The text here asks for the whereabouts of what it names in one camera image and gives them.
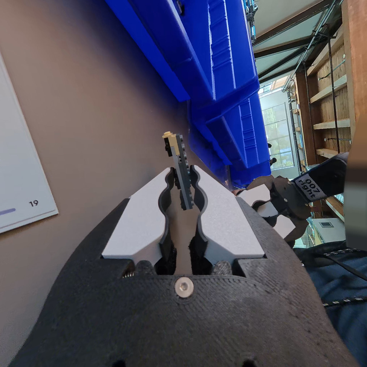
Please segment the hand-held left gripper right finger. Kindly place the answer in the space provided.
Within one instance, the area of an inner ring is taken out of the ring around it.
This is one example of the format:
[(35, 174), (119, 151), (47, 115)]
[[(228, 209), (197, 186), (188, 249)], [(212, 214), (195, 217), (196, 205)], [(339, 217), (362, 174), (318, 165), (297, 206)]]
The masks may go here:
[(265, 253), (235, 195), (196, 165), (190, 166), (194, 204), (200, 213), (193, 253), (210, 264), (263, 258)]

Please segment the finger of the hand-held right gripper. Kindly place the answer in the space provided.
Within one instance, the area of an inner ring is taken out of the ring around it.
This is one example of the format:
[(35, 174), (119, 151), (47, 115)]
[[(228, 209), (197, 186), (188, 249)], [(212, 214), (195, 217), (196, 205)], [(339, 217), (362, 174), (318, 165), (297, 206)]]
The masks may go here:
[(243, 199), (249, 206), (257, 202), (267, 203), (271, 200), (270, 191), (275, 178), (272, 175), (255, 178), (246, 189), (235, 189), (233, 194)]
[(308, 221), (292, 217), (287, 212), (279, 213), (275, 206), (269, 202), (256, 201), (252, 208), (294, 248), (296, 240), (300, 239), (308, 227)]

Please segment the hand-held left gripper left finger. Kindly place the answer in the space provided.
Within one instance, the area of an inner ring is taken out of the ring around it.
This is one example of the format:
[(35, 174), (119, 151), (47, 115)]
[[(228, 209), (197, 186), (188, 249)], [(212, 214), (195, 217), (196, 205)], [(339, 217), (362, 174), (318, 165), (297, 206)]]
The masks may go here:
[(174, 185), (174, 169), (166, 168), (135, 192), (102, 252), (104, 259), (168, 262), (172, 252), (167, 208)]

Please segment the grey toy brick assembly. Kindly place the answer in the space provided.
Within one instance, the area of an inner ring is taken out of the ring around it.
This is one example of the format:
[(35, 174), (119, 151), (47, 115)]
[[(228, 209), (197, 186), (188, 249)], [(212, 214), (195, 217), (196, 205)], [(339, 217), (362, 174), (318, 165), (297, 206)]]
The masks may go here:
[(181, 134), (167, 131), (162, 136), (165, 150), (173, 158), (175, 168), (175, 185), (180, 190), (181, 208), (192, 209), (194, 202), (191, 194), (190, 166), (187, 160), (185, 144)]

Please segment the white appliance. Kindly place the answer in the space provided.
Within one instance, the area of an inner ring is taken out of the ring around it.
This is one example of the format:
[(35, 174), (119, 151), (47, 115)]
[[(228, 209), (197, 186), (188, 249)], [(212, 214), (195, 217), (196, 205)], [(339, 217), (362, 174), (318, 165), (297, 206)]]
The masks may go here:
[(313, 218), (310, 225), (315, 245), (346, 240), (345, 225), (339, 218)]

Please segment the blue plastic bin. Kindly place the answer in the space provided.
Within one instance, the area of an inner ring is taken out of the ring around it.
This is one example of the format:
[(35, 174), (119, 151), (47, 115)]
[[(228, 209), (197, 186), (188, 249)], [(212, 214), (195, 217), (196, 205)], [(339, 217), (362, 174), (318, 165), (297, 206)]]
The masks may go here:
[(225, 185), (244, 189), (271, 174), (259, 95), (253, 94), (209, 123), (189, 121), (189, 146)]
[(259, 89), (241, 1), (106, 1), (179, 102), (230, 105)]

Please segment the person's blue garment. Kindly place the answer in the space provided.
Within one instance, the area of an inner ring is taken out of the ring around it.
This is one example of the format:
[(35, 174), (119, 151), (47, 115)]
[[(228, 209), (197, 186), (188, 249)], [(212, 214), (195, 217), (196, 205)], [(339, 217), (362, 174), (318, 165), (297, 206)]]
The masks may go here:
[(348, 350), (367, 366), (367, 255), (346, 241), (293, 248)]

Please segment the instruction booklet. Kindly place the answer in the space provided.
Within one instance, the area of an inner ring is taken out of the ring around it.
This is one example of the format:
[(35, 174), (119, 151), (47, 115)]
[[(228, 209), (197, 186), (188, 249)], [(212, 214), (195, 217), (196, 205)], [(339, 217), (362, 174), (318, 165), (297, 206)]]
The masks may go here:
[(59, 213), (0, 56), (0, 233)]

